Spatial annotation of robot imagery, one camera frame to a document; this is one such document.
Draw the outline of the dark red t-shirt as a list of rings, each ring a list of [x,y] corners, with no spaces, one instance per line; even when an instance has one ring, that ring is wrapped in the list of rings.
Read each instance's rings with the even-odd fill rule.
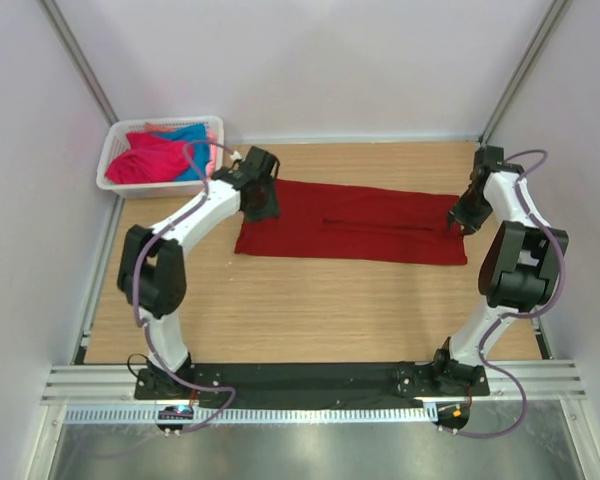
[[[463,266],[460,229],[447,225],[455,195],[279,180],[280,215],[245,221],[234,252]]]

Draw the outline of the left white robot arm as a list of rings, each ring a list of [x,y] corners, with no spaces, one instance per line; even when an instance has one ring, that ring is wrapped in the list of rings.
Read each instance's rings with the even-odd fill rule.
[[[131,305],[149,348],[145,368],[135,375],[134,395],[140,400],[179,400],[196,389],[179,319],[187,293],[186,259],[192,249],[237,213],[248,222],[280,214],[279,159],[256,146],[246,155],[232,152],[231,158],[231,165],[214,172],[175,213],[151,227],[134,225],[125,235],[117,287]]]

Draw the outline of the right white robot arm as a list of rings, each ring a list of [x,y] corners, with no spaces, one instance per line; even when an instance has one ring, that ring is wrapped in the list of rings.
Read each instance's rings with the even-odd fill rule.
[[[430,364],[431,385],[444,396],[484,389],[492,347],[514,322],[551,309],[564,287],[568,234],[540,214],[528,191],[530,172],[517,158],[501,147],[479,148],[467,190],[447,214],[448,226],[464,236],[489,217],[499,227],[479,270],[478,307]]]

